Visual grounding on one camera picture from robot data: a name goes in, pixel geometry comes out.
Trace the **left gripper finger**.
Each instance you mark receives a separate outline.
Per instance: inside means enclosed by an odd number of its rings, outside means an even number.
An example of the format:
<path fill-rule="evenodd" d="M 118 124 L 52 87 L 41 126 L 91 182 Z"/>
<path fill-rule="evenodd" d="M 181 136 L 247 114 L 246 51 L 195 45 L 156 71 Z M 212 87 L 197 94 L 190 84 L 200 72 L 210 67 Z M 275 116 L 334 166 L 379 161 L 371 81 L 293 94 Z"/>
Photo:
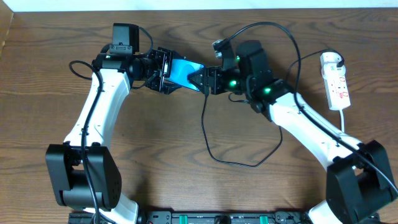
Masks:
<path fill-rule="evenodd" d="M 182 87 L 181 85 L 178 85 L 176 83 L 163 82 L 162 88 L 161 88 L 161 93 L 165 94 L 165 95 L 169 95 L 181 87 Z"/>
<path fill-rule="evenodd" d="M 182 59 L 182 60 L 185 60 L 186 57 L 181 56 L 181 55 L 180 55 L 178 52 L 176 52 L 176 51 L 171 51 L 171 52 L 170 52 L 170 60 L 172 61 L 172 60 L 174 60 L 174 59 Z"/>

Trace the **blue screen Galaxy smartphone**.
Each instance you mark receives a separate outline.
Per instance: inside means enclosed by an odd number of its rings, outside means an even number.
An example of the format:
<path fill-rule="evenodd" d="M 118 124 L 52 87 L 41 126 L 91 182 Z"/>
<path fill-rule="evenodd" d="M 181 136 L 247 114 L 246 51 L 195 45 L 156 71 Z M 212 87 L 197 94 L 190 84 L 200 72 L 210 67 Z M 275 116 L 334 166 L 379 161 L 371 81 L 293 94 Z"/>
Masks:
<path fill-rule="evenodd" d="M 165 78 L 168 82 L 178 84 L 182 87 L 198 91 L 199 89 L 188 81 L 188 76 L 191 73 L 200 71 L 205 66 L 200 63 L 192 62 L 185 59 L 173 59 L 171 62 L 171 70 L 169 77 Z"/>

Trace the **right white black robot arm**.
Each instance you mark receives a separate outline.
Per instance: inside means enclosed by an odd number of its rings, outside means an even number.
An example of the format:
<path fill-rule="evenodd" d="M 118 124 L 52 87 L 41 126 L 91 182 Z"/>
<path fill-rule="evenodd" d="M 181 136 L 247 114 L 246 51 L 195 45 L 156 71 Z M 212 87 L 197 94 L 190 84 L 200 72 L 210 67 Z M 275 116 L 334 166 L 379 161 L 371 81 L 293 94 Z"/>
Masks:
<path fill-rule="evenodd" d="M 309 223 L 362 223 L 397 199 L 387 152 L 362 143 L 313 110 L 293 88 L 273 76 L 260 42 L 233 49 L 214 43 L 219 67 L 202 68 L 188 81 L 206 95 L 244 94 L 251 108 L 299 140 L 326 170 L 326 198 L 307 212 Z"/>

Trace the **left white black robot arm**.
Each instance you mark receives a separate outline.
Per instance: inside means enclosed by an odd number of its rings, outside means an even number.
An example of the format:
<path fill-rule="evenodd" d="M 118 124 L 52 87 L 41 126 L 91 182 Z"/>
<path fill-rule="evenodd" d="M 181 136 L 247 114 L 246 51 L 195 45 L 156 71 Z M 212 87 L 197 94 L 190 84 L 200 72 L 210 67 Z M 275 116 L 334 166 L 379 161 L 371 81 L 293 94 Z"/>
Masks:
<path fill-rule="evenodd" d="M 57 203 L 92 214 L 87 223 L 138 223 L 138 204 L 122 193 L 118 167 L 109 151 L 119 110 L 135 81 L 169 94 L 176 84 L 164 84 L 174 50 L 153 47 L 139 50 L 134 24 L 115 23 L 113 39 L 87 66 L 92 71 L 91 88 L 80 116 L 63 143 L 51 144 L 45 154 Z"/>

